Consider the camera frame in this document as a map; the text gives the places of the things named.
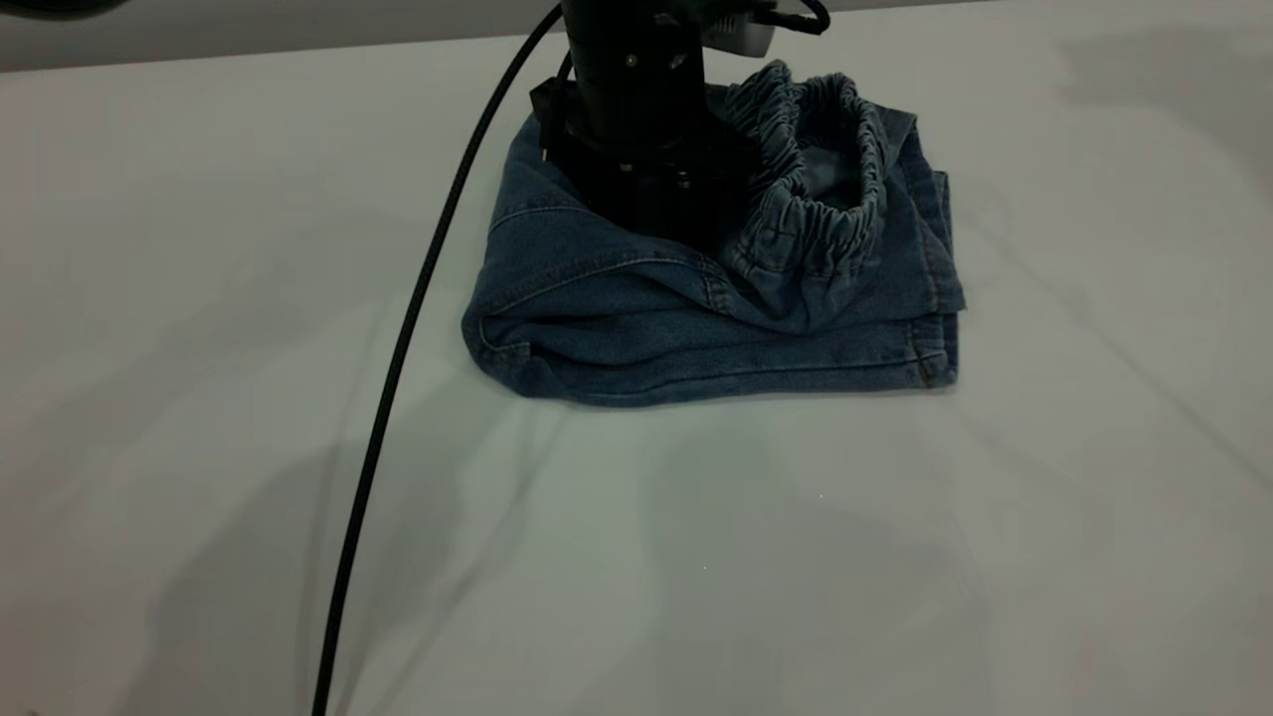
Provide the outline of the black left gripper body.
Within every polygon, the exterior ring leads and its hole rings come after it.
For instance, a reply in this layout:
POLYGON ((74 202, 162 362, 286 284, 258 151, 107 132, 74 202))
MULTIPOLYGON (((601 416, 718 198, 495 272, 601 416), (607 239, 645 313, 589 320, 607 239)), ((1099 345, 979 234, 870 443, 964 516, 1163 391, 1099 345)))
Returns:
POLYGON ((700 254, 714 254, 742 224, 759 161, 755 141, 736 134, 625 153, 566 140, 566 177, 589 210, 624 231, 700 254))

